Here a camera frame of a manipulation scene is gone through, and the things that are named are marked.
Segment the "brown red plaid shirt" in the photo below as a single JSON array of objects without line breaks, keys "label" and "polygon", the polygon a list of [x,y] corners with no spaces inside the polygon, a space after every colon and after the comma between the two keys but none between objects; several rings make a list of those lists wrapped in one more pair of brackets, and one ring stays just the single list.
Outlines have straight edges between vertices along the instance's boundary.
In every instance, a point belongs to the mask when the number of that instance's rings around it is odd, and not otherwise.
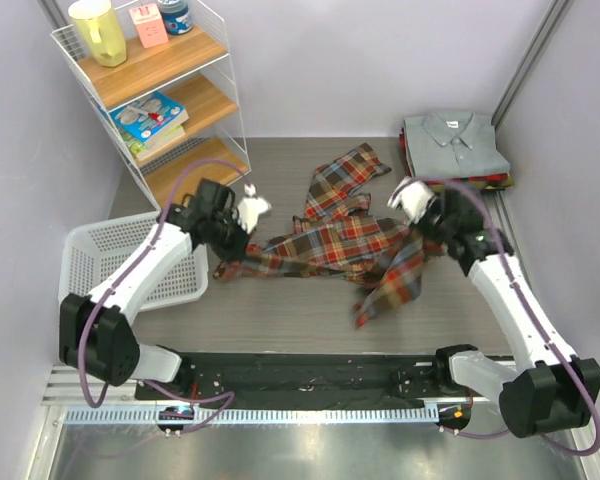
[{"label": "brown red plaid shirt", "polygon": [[360,289],[358,326],[417,299],[426,263],[443,248],[401,220],[371,214],[362,188],[390,171],[367,143],[317,167],[291,233],[250,244],[244,260],[220,263],[214,278],[340,278]]}]

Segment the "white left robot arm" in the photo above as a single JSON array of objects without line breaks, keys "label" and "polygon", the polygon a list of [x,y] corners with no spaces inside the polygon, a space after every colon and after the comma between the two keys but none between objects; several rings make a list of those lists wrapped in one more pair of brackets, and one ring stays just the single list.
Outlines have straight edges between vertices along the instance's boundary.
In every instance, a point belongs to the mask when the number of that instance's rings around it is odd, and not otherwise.
[{"label": "white left robot arm", "polygon": [[59,358],[82,375],[108,385],[157,381],[170,398],[185,397],[193,375],[183,357],[166,347],[143,345],[132,325],[149,294],[198,247],[207,245],[221,259],[241,259],[261,213],[269,203],[248,183],[242,199],[225,185],[204,179],[182,203],[156,217],[148,236],[106,280],[60,303]]}]

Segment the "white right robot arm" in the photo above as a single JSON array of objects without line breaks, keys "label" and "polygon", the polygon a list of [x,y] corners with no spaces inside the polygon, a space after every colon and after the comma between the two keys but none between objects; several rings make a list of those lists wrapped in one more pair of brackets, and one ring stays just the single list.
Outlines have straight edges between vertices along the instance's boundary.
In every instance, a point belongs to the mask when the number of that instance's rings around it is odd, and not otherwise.
[{"label": "white right robot arm", "polygon": [[600,447],[600,365],[583,359],[557,332],[534,297],[519,258],[484,202],[450,182],[433,192],[415,181],[393,205],[425,238],[440,243],[494,314],[513,356],[505,366],[472,345],[437,350],[431,380],[445,395],[461,388],[494,403],[508,433],[518,438],[594,427],[591,454]]}]

